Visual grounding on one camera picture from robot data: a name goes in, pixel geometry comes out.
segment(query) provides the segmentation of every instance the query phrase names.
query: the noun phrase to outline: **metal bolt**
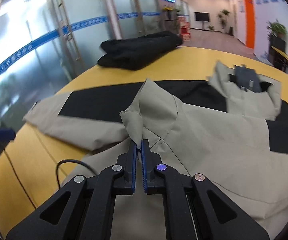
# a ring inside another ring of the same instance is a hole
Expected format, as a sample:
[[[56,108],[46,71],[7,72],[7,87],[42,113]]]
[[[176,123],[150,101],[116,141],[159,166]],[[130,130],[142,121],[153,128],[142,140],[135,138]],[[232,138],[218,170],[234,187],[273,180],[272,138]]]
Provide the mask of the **metal bolt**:
[[[122,168],[123,168],[122,166],[117,164],[117,165],[114,165],[112,169],[113,171],[120,171]]]
[[[196,179],[197,181],[203,181],[203,180],[205,179],[205,176],[204,176],[203,174],[201,174],[201,173],[197,173],[197,174],[195,175],[195,179]]]
[[[158,164],[156,167],[159,171],[164,171],[166,170],[166,165],[165,164]]]
[[[75,178],[74,178],[74,182],[76,183],[81,183],[84,181],[84,177],[82,175],[77,175]]]

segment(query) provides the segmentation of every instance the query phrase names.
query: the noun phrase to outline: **black television screen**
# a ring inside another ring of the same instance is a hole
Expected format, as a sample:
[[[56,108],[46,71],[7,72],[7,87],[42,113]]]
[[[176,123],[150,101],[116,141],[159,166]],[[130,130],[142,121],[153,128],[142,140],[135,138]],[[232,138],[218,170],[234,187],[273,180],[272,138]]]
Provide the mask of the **black television screen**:
[[[195,20],[200,22],[209,22],[210,15],[208,13],[195,13]]]

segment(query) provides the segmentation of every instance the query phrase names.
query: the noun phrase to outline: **orange panel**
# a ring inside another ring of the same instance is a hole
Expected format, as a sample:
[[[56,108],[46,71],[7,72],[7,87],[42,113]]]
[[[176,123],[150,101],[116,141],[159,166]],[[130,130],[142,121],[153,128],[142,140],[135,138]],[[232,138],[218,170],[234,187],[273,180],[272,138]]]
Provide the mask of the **orange panel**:
[[[255,44],[255,16],[253,0],[245,1],[246,11],[246,47],[254,49]]]

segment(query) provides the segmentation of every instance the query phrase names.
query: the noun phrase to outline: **wood floor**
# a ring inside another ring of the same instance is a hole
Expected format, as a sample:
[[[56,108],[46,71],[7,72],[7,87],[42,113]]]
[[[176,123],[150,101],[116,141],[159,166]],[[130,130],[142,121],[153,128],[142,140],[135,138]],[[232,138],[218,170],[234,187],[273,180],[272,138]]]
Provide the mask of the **wood floor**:
[[[190,30],[190,32],[191,40],[185,41],[183,46],[214,49],[257,60],[253,54],[253,49],[247,48],[234,36],[200,30]]]

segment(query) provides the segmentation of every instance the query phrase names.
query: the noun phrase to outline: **wire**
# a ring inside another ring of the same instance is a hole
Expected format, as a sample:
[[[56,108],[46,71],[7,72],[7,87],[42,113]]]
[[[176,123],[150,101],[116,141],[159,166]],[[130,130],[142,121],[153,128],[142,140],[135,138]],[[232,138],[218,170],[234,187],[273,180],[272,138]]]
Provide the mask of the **wire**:
[[[67,160],[61,160],[59,163],[57,163],[56,165],[56,179],[57,179],[57,185],[58,185],[58,189],[61,188],[61,185],[59,183],[59,178],[58,178],[58,168],[61,164],[63,163],[77,163],[77,164],[80,164],[84,167],[86,167],[87,169],[89,169],[95,176],[98,175],[98,173],[91,167],[89,166],[88,164],[82,162],[82,161],[78,161],[78,160],[73,160],[73,159],[67,159]]]
[[[29,199],[29,201],[31,202],[31,204],[33,205],[33,207],[36,209],[36,206],[35,206],[35,204],[34,204],[34,203],[33,203],[33,201],[31,200],[31,198],[29,197],[29,195],[28,195],[28,193],[27,193],[26,189],[24,188],[23,184],[21,183],[21,181],[20,181],[20,179],[19,179],[19,177],[18,177],[18,175],[17,175],[17,173],[16,173],[16,171],[15,171],[15,169],[14,169],[13,163],[12,163],[12,161],[10,160],[10,157],[9,157],[9,155],[8,155],[7,151],[6,151],[6,150],[4,150],[4,153],[5,153],[5,155],[6,155],[7,159],[8,159],[8,161],[9,161],[9,163],[10,163],[10,166],[12,166],[13,172],[14,172],[14,174],[15,174],[15,176],[16,176],[16,178],[17,178],[18,182],[19,182],[19,184],[20,184],[20,185],[21,185],[21,187],[23,188],[23,190],[24,190],[24,192],[25,192],[26,196],[28,197],[28,199]]]

